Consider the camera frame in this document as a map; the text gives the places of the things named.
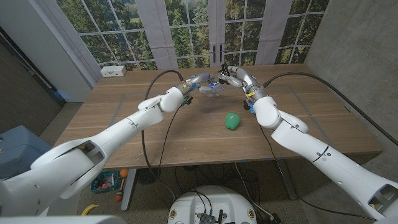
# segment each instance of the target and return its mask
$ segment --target green ball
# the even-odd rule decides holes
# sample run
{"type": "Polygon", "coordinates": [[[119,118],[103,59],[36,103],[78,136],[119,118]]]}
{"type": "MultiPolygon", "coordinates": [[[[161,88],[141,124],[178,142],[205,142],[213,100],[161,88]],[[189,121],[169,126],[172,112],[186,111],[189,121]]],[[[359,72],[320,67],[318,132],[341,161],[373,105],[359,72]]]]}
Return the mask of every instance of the green ball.
{"type": "Polygon", "coordinates": [[[229,129],[235,130],[241,118],[236,113],[229,113],[225,117],[225,126],[229,129]]]}

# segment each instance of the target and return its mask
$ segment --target white wall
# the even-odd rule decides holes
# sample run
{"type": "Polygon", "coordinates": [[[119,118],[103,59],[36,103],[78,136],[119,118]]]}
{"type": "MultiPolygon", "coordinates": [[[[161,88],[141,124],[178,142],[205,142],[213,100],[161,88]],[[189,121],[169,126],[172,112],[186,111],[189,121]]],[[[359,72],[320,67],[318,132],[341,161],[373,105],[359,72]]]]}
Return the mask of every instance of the white wall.
{"type": "Polygon", "coordinates": [[[67,102],[83,102],[91,89],[28,1],[0,1],[0,26],[67,102]]]}

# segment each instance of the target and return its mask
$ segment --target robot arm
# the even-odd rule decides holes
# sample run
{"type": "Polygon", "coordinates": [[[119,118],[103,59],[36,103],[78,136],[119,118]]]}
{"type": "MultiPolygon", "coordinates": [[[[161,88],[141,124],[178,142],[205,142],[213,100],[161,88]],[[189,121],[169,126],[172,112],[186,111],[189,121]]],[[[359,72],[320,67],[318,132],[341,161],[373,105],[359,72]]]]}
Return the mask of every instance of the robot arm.
{"type": "Polygon", "coordinates": [[[39,157],[31,170],[0,182],[0,216],[40,215],[58,197],[69,198],[87,186],[103,169],[108,159],[142,130],[163,120],[190,103],[193,90],[210,94],[207,86],[213,75],[194,75],[165,95],[143,101],[138,112],[101,133],[63,143],[39,157]]]}
{"type": "Polygon", "coordinates": [[[328,144],[307,134],[308,126],[295,116],[278,110],[275,101],[264,93],[253,76],[242,68],[228,67],[228,70],[236,72],[235,77],[242,80],[248,108],[253,108],[261,126],[274,130],[271,136],[278,144],[312,162],[369,216],[380,220],[396,215],[398,183],[373,174],[328,144]]]}

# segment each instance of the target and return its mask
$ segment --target power cord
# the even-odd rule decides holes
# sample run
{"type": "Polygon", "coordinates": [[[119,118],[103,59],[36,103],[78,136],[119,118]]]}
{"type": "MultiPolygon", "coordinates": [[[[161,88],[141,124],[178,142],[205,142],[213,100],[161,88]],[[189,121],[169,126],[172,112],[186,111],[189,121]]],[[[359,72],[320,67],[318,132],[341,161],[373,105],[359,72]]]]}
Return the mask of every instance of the power cord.
{"type": "MultiPolygon", "coordinates": [[[[232,167],[232,165],[231,165],[231,164],[229,164],[229,165],[230,165],[230,168],[231,168],[231,169],[225,171],[224,165],[222,164],[222,166],[223,166],[223,176],[222,176],[222,177],[217,178],[217,177],[215,177],[214,173],[211,172],[211,174],[214,176],[214,178],[215,178],[217,181],[223,182],[224,184],[227,183],[227,182],[229,182],[230,180],[233,180],[233,179],[239,179],[239,180],[241,180],[240,176],[239,176],[237,173],[235,173],[234,168],[232,167]]],[[[174,169],[174,177],[175,177],[175,181],[176,181],[176,183],[177,183],[177,185],[178,185],[178,188],[180,189],[181,193],[183,193],[183,189],[182,189],[182,187],[181,187],[181,185],[180,185],[180,182],[178,181],[177,168],[178,168],[178,167],[175,167],[175,169],[174,169]]],[[[195,169],[195,180],[196,180],[196,182],[197,182],[197,185],[201,185],[201,184],[199,183],[199,180],[198,180],[197,170],[200,170],[200,174],[202,174],[204,177],[206,177],[207,181],[209,181],[209,182],[214,182],[214,181],[212,181],[209,177],[207,177],[207,176],[204,174],[204,172],[200,169],[200,167],[198,166],[198,167],[195,169]]],[[[250,170],[250,169],[246,169],[245,172],[246,172],[248,175],[250,175],[250,176],[251,176],[251,173],[255,175],[254,180],[245,179],[244,177],[242,177],[242,179],[243,179],[243,181],[245,181],[245,182],[250,186],[252,192],[254,192],[254,193],[252,193],[252,194],[250,194],[250,192],[249,192],[249,194],[252,195],[253,198],[256,198],[256,197],[258,196],[258,197],[259,197],[259,202],[260,202],[260,201],[261,201],[261,195],[260,195],[260,187],[259,187],[259,184],[258,184],[258,182],[259,182],[258,176],[257,176],[257,174],[256,174],[253,170],[250,170]]],[[[258,209],[257,209],[257,217],[259,217],[260,220],[264,220],[264,219],[262,218],[262,215],[258,212],[258,209]]]]}
{"type": "MultiPolygon", "coordinates": [[[[276,164],[277,164],[277,166],[278,166],[278,169],[281,170],[280,165],[279,165],[279,163],[278,163],[278,160],[276,159],[276,156],[275,156],[275,154],[274,154],[274,151],[272,150],[271,143],[269,142],[269,140],[268,140],[266,134],[265,134],[264,131],[262,130],[261,125],[259,125],[259,126],[260,126],[260,129],[261,129],[262,135],[264,135],[265,139],[266,139],[267,142],[268,142],[269,148],[270,148],[270,150],[271,150],[272,155],[274,156],[274,159],[275,159],[275,162],[276,162],[276,164]]],[[[357,214],[345,213],[345,212],[337,212],[337,211],[333,211],[333,210],[329,210],[329,209],[325,209],[325,208],[321,208],[321,207],[318,207],[318,206],[316,206],[316,205],[313,205],[313,204],[311,204],[311,203],[305,201],[302,197],[300,197],[300,196],[297,194],[297,190],[296,190],[296,188],[294,187],[294,184],[293,184],[293,183],[292,183],[292,185],[293,185],[293,186],[289,186],[289,187],[293,188],[293,190],[295,191],[297,197],[298,197],[302,202],[306,203],[306,204],[309,205],[309,206],[312,206],[312,207],[317,208],[317,209],[319,209],[319,210],[323,210],[323,211],[326,211],[326,212],[335,213],[335,214],[339,214],[339,215],[347,215],[347,216],[352,216],[352,217],[366,218],[366,219],[372,220],[372,221],[378,221],[378,220],[375,219],[375,218],[366,217],[366,216],[364,216],[364,215],[357,215],[357,214]]]]}
{"type": "Polygon", "coordinates": [[[269,219],[270,219],[271,221],[273,221],[274,216],[273,216],[271,213],[269,213],[269,212],[267,212],[266,210],[264,210],[263,208],[261,208],[261,207],[260,207],[258,204],[256,204],[256,203],[253,201],[253,199],[250,197],[248,188],[246,187],[246,184],[245,184],[245,182],[244,182],[244,180],[243,180],[243,178],[242,178],[242,175],[241,175],[241,173],[240,173],[240,171],[239,171],[239,169],[238,169],[238,165],[237,165],[236,162],[235,162],[235,167],[236,167],[236,171],[238,172],[238,174],[239,174],[239,176],[240,176],[240,178],[241,178],[241,180],[242,180],[242,183],[243,183],[243,185],[244,185],[244,189],[246,190],[246,193],[248,194],[248,197],[249,197],[250,201],[251,201],[258,209],[260,209],[260,210],[263,211],[264,213],[268,214],[268,215],[269,215],[269,219]]]}
{"type": "Polygon", "coordinates": [[[209,215],[211,215],[213,213],[213,207],[211,206],[211,202],[210,202],[209,198],[205,194],[200,193],[196,189],[195,190],[190,190],[189,192],[196,192],[198,195],[201,194],[201,195],[205,196],[205,198],[207,199],[207,201],[209,201],[209,204],[210,204],[210,214],[209,215]]]}
{"type": "Polygon", "coordinates": [[[199,198],[200,198],[200,200],[201,200],[201,202],[203,203],[203,206],[204,206],[204,208],[205,208],[205,211],[204,211],[203,213],[204,213],[204,214],[207,214],[207,213],[206,213],[206,205],[205,205],[205,202],[204,202],[203,199],[201,198],[201,196],[200,196],[200,194],[199,194],[197,188],[194,187],[194,189],[195,189],[195,192],[196,192],[197,195],[199,196],[199,198]]]}
{"type": "MultiPolygon", "coordinates": [[[[181,81],[181,82],[184,81],[184,79],[183,79],[181,73],[179,73],[178,71],[175,71],[175,70],[166,70],[166,71],[164,71],[164,72],[158,74],[158,75],[152,80],[152,82],[149,84],[148,90],[147,90],[147,92],[145,93],[145,98],[144,98],[144,100],[147,100],[147,99],[148,99],[148,95],[149,95],[150,89],[152,88],[152,86],[154,85],[154,83],[156,82],[156,80],[157,80],[158,78],[160,78],[162,75],[166,74],[166,73],[176,73],[176,74],[178,75],[178,78],[180,79],[180,81],[181,81]]],[[[145,162],[146,162],[146,164],[147,164],[147,167],[148,167],[148,169],[149,169],[149,172],[155,177],[156,181],[159,181],[160,183],[162,183],[162,184],[171,192],[171,194],[173,195],[173,202],[174,202],[174,201],[175,201],[174,192],[172,191],[172,189],[171,189],[165,182],[163,182],[163,181],[161,181],[161,180],[159,179],[159,171],[158,171],[158,175],[155,175],[155,174],[154,174],[154,171],[152,170],[152,167],[151,167],[150,164],[149,164],[148,156],[147,156],[147,151],[146,151],[146,148],[145,148],[144,130],[141,131],[141,138],[142,138],[142,151],[143,151],[143,153],[144,153],[145,162]]]]}
{"type": "Polygon", "coordinates": [[[396,139],[394,139],[389,133],[387,133],[384,129],[382,129],[378,124],[376,124],[376,122],[374,122],[368,115],[366,115],[361,109],[359,109],[353,102],[351,102],[351,100],[349,100],[345,95],[343,95],[340,91],[338,91],[333,85],[331,85],[330,83],[328,83],[327,81],[323,80],[322,78],[316,76],[316,75],[312,75],[309,74],[307,72],[286,72],[286,73],[281,73],[279,75],[276,75],[272,78],[270,78],[268,81],[266,81],[262,86],[265,88],[267,87],[272,81],[274,81],[277,78],[286,76],[286,75],[303,75],[306,77],[311,77],[314,78],[320,82],[322,82],[323,84],[325,84],[327,87],[329,87],[331,90],[333,90],[335,93],[337,93],[340,97],[342,97],[342,99],[344,99],[350,106],[352,106],[360,115],[362,115],[366,121],[369,121],[369,123],[371,123],[377,130],[379,130],[381,133],[383,133],[383,135],[385,135],[385,137],[387,137],[388,139],[390,139],[395,145],[398,146],[398,141],[396,139]]]}

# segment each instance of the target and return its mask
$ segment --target concrete wall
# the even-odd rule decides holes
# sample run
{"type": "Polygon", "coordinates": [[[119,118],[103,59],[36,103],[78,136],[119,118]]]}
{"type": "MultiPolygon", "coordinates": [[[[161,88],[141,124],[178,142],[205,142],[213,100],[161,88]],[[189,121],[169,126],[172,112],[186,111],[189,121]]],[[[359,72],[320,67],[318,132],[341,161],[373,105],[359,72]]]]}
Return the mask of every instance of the concrete wall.
{"type": "MultiPolygon", "coordinates": [[[[305,64],[316,75],[329,81],[396,139],[397,12],[398,2],[395,0],[330,0],[305,59],[305,64]]],[[[365,159],[368,162],[363,166],[398,182],[398,147],[360,116],[357,117],[383,145],[383,152],[372,156],[370,161],[365,159]]],[[[355,157],[355,160],[363,161],[363,158],[355,157]]],[[[313,192],[307,192],[307,196],[322,207],[361,213],[355,202],[333,183],[328,182],[313,192]]],[[[310,223],[368,223],[360,218],[319,212],[307,205],[303,207],[310,223]]]]}
{"type": "Polygon", "coordinates": [[[68,102],[91,89],[28,1],[0,1],[0,26],[68,102]]]}

